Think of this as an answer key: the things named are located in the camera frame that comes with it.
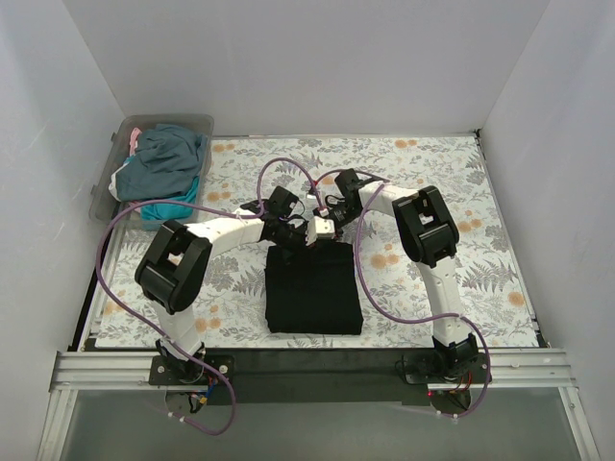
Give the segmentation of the black t-shirt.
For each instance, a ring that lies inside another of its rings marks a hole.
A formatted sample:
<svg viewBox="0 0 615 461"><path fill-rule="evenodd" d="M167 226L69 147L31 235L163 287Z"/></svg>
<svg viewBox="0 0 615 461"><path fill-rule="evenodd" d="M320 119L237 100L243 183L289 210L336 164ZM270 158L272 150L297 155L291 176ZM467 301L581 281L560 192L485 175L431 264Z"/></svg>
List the black t-shirt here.
<svg viewBox="0 0 615 461"><path fill-rule="evenodd" d="M292 253L267 252L265 320L272 333L361 334L353 246L326 242Z"/></svg>

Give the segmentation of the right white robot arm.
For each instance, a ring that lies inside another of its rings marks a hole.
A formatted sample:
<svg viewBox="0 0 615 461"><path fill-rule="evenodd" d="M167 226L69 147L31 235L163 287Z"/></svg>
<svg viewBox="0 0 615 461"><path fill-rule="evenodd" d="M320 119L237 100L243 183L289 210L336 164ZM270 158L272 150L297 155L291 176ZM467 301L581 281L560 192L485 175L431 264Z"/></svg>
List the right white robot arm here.
<svg viewBox="0 0 615 461"><path fill-rule="evenodd" d="M459 233L439 190L396 186L385 180L362 180L353 169L334 180L342 200L328 206L339 231L352 221L362 229L365 215L376 211L395 219L403 249L421 274L430 303L435 372L446 381L467 374L478 359L477 335L462 320L463 306L455 277Z"/></svg>

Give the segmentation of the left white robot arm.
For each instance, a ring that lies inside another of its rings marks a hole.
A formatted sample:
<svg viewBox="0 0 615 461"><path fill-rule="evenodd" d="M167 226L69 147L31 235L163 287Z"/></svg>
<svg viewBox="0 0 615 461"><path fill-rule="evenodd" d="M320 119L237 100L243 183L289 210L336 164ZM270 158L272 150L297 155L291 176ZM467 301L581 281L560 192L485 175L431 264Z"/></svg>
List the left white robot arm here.
<svg viewBox="0 0 615 461"><path fill-rule="evenodd" d="M276 187L263 202L242 205L237 218L221 217L188 225L175 220L158 230L135 271L135 281L156 311L167 335L156 342L165 369L192 384L205 370L205 345L196 328L192 304L209 261L243 245L269 241L291 251L306 246L307 225L290 224L300 199Z"/></svg>

